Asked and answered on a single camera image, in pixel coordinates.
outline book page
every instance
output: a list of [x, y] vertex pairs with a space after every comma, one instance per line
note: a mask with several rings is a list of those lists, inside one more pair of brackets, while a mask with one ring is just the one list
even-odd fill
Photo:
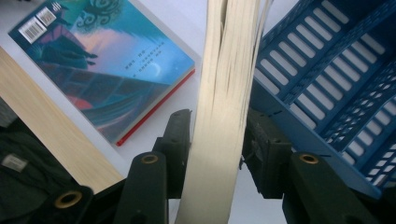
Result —
[[260, 2], [208, 2], [197, 115], [177, 223], [228, 221], [261, 36]]

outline light wood surface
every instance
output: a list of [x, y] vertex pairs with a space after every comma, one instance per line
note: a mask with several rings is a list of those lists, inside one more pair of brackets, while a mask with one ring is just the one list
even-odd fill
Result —
[[0, 95], [80, 185], [99, 192], [123, 177], [0, 48]]

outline white surface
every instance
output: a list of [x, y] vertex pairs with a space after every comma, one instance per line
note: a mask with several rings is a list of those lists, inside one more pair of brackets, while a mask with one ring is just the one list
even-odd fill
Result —
[[[58, 102], [58, 106], [65, 111], [69, 118], [75, 121], [77, 126], [89, 136], [92, 142], [123, 175], [127, 175], [130, 162], [134, 156], [152, 149], [155, 139], [163, 135], [168, 118], [173, 112], [184, 108], [192, 110], [191, 127], [193, 126], [200, 77], [199, 63], [205, 44], [206, 1], [141, 1], [142, 4], [140, 6], [149, 8], [149, 11], [158, 17], [157, 21], [166, 24], [170, 31], [174, 32], [178, 38], [185, 42], [186, 45], [183, 46], [186, 47], [186, 51], [197, 62], [197, 73], [181, 86], [122, 147], [113, 147], [108, 144], [66, 98], [50, 84], [50, 81], [43, 78], [42, 72], [7, 35], [7, 32], [18, 21], [42, 1], [0, 0], [0, 46], [32, 76], [45, 92], [50, 92], [50, 96], [55, 102]], [[265, 32], [283, 18], [296, 2], [297, 0], [275, 0], [270, 10]], [[170, 223], [174, 223], [177, 207], [178, 200], [170, 201]], [[264, 200], [257, 193], [246, 166], [238, 174], [229, 223], [286, 223], [281, 210], [281, 201]]]

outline brass insert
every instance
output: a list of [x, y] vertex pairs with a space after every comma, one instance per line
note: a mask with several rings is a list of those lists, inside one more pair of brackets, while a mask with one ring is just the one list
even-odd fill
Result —
[[61, 209], [68, 208], [78, 203], [79, 200], [81, 200], [81, 198], [82, 198], [82, 193], [80, 191], [69, 190], [66, 193], [59, 196], [56, 199], [54, 205], [55, 207]]
[[309, 163], [309, 164], [317, 164], [319, 162], [318, 158], [309, 155], [309, 154], [303, 154], [300, 156], [300, 160]]
[[158, 157], [155, 155], [147, 155], [142, 158], [142, 162], [145, 164], [151, 164], [158, 160]]

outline hardcover book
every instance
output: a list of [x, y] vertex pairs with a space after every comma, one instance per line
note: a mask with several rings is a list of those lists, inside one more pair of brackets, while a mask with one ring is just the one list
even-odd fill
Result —
[[128, 0], [48, 0], [9, 35], [117, 146], [194, 72]]

